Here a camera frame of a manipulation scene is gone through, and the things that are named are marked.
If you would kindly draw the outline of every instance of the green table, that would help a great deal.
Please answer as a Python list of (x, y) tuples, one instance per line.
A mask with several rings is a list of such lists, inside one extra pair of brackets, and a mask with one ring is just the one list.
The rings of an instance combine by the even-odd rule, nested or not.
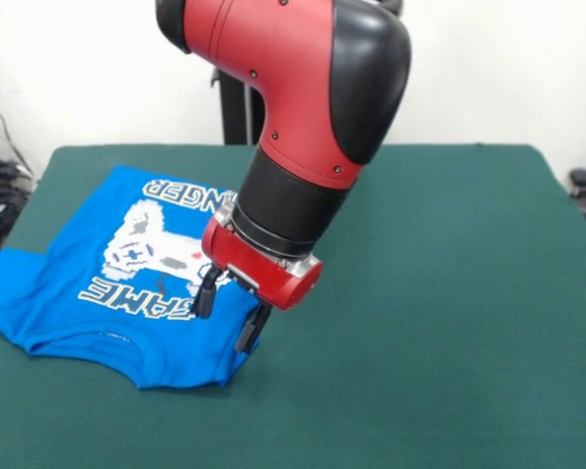
[[(9, 246), (43, 252), (116, 163), (236, 188), (251, 153), (60, 149)], [(0, 468), (586, 468), (586, 223), (536, 150), (383, 148), (316, 254), (226, 389), (0, 336)]]

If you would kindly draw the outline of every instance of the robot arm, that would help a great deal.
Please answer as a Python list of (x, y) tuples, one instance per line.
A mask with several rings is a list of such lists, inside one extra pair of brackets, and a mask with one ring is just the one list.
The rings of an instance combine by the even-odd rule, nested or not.
[(266, 103), (236, 202), (204, 234), (213, 268), (193, 305), (208, 318), (223, 272), (257, 295), (237, 347), (249, 351), (271, 307), (290, 309), (318, 281), (314, 246), (398, 112), (409, 36), (395, 14), (362, 0), (157, 0), (156, 14), (173, 44)]

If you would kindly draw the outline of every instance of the t-shirt sleeve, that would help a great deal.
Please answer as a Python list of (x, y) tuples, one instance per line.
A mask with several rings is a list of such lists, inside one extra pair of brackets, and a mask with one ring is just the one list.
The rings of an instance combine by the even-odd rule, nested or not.
[(45, 257), (41, 254), (3, 249), (0, 251), (0, 332), (13, 340), (20, 330), (16, 318), (19, 299), (35, 287), (43, 269)]

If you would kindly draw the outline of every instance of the white wall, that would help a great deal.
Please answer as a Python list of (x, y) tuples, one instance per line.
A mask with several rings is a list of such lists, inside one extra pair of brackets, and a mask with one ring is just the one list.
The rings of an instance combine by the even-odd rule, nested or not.
[[(153, 5), (0, 0), (0, 109), (35, 169), (62, 145), (222, 141), (212, 66), (167, 42)], [(405, 22), (389, 142), (529, 143), (560, 179), (586, 166), (586, 0), (405, 0)]]

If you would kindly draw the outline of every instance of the blue t-shirt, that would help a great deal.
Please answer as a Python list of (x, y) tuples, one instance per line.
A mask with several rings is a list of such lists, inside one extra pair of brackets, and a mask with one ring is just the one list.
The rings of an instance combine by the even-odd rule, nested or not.
[(0, 332), (31, 356), (98, 362), (139, 388), (226, 385), (258, 301), (218, 284), (209, 320), (190, 305), (210, 267), (201, 237), (230, 191), (116, 167), (46, 255), (0, 252)]

